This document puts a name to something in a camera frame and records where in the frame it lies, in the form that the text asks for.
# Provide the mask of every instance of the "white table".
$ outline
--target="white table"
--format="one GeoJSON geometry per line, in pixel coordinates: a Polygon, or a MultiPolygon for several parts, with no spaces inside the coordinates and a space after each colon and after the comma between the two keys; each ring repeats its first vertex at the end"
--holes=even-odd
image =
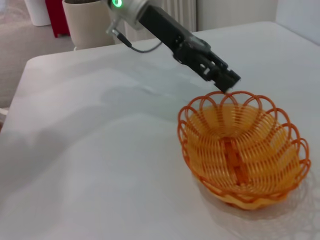
{"type": "Polygon", "coordinates": [[[41,56],[0,135],[0,240],[320,239],[320,47],[271,22],[197,35],[242,77],[236,90],[269,96],[309,141],[300,189],[250,212],[197,186],[177,113],[216,89],[165,46],[41,56]]]}

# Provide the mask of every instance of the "carpet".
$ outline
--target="carpet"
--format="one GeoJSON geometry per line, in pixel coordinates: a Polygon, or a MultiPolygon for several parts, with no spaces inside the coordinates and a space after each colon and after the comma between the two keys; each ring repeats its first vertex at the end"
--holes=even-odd
{"type": "Polygon", "coordinates": [[[10,106],[29,59],[73,48],[71,38],[55,38],[50,25],[33,26],[24,0],[0,0],[0,108],[10,106]]]}

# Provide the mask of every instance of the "black cable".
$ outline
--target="black cable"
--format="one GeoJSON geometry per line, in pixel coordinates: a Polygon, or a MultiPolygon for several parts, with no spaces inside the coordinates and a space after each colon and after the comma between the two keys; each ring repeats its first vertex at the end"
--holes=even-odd
{"type": "Polygon", "coordinates": [[[132,49],[133,51],[136,51],[137,53],[140,54],[147,54],[147,53],[151,53],[152,51],[156,50],[158,47],[161,46],[162,42],[158,43],[156,46],[154,46],[153,48],[149,49],[149,50],[139,50],[136,49],[135,47],[132,46],[132,43],[121,33],[119,32],[117,29],[113,29],[112,33],[122,42],[124,43],[128,48],[132,49]]]}

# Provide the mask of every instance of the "robotic arm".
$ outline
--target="robotic arm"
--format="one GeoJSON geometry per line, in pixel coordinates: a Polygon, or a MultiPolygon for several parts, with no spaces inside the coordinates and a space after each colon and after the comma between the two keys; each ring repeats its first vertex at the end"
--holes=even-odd
{"type": "Polygon", "coordinates": [[[190,67],[205,81],[214,81],[225,93],[241,78],[211,51],[211,46],[186,30],[161,7],[159,0],[103,0],[116,14],[107,33],[115,34],[127,46],[130,42],[118,32],[117,26],[124,19],[134,29],[148,29],[173,52],[173,57],[190,67]]]}

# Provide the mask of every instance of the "orange basket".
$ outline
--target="orange basket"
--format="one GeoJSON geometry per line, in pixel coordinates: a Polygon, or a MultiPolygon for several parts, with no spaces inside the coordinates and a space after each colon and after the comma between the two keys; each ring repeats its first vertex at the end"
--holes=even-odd
{"type": "Polygon", "coordinates": [[[285,200],[311,166],[308,143],[286,112],[245,91],[192,100],[178,114],[178,137],[193,175],[244,210],[285,200]]]}

